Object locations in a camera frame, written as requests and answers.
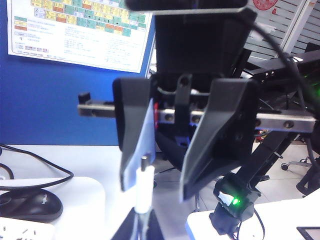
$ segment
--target white desk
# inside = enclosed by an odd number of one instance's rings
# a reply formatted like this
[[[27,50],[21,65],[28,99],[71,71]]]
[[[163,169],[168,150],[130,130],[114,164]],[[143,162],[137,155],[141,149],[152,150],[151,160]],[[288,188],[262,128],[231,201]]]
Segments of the white desk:
[[[3,186],[27,186],[59,180],[15,179],[2,180]],[[55,231],[53,240],[105,240],[105,190],[96,180],[78,176],[68,182],[47,187],[63,204],[62,215],[51,222]]]
[[[304,240],[296,227],[320,226],[320,189],[301,199],[268,202],[255,205],[265,227],[265,240]],[[214,211],[195,212],[188,216],[185,227],[194,240],[230,240],[220,236],[211,225],[209,214]],[[241,225],[239,238],[261,240],[263,231],[254,215]]]
[[[121,152],[118,146],[13,145],[13,147],[36,153],[72,171],[77,177],[90,177],[101,183],[105,191],[105,208],[101,210],[101,213],[105,214],[105,240],[112,238],[135,205],[135,189],[121,191],[119,178]],[[56,178],[66,175],[31,156],[5,149],[0,160],[12,169],[16,179]],[[85,194],[87,189],[82,187],[81,191]]]

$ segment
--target black mouse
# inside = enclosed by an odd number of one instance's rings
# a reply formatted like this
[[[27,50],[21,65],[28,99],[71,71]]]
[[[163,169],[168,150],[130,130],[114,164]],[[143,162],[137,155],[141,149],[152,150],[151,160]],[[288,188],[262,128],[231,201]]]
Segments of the black mouse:
[[[0,216],[50,223],[63,212],[60,199],[44,189],[13,190],[0,195]]]

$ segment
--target poster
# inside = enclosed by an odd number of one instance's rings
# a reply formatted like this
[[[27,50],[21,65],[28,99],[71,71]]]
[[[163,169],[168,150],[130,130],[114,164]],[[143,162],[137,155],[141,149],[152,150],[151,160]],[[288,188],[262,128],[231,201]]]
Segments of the poster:
[[[139,73],[151,13],[125,0],[7,0],[8,54]]]

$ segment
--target power strip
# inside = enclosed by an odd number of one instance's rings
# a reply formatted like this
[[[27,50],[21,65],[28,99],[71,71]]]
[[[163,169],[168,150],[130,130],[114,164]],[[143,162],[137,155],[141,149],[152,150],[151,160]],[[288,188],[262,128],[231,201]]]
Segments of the power strip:
[[[0,240],[51,240],[51,224],[0,217]]]

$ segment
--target blue wall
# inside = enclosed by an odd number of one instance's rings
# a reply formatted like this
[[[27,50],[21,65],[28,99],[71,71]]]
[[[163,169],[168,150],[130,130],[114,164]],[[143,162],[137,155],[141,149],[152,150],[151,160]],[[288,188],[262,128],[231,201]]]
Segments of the blue wall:
[[[0,2],[0,142],[117,145],[114,119],[78,116],[78,94],[112,101],[117,77],[143,77],[155,33],[152,21],[141,73],[8,55],[7,1]]]

